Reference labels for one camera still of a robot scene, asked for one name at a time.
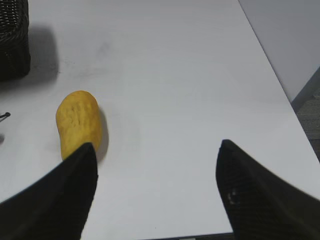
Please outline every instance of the white table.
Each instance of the white table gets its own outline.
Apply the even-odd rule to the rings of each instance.
[[[31,73],[0,86],[0,201],[61,162],[55,113],[75,90],[109,131],[84,240],[231,232],[222,139],[320,198],[319,162],[237,0],[29,5]]]

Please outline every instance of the wicker basket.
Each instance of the wicker basket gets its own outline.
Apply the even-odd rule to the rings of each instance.
[[[0,80],[28,74],[28,27],[27,0],[0,0]]]

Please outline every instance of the dark basket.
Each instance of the dark basket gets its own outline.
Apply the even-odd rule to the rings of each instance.
[[[27,0],[0,0],[0,80],[30,71]]]

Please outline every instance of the textured black surface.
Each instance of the textured black surface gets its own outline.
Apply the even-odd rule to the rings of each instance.
[[[216,181],[236,240],[320,239],[320,202],[229,140],[219,151]]]
[[[30,70],[27,0],[0,1],[0,80],[25,76]]]
[[[85,143],[42,179],[0,204],[0,240],[79,240],[97,180],[95,150]]]

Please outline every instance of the gray floor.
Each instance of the gray floor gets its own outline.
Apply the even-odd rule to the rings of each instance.
[[[297,111],[298,117],[303,130],[309,139],[311,146],[320,159],[320,89],[307,100],[304,105]]]

